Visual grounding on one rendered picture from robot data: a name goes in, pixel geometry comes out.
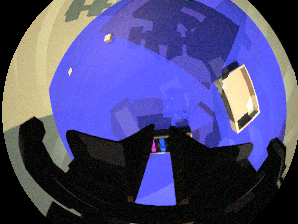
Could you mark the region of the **beige open tray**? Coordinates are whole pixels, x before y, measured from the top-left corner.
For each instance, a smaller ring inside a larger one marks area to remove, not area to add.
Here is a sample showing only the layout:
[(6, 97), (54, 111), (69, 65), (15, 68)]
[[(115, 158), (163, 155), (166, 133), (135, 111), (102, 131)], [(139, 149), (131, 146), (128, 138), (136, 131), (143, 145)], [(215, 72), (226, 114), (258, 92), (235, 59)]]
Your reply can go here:
[(231, 129), (239, 133), (259, 113), (257, 95), (245, 64), (214, 80), (229, 116)]

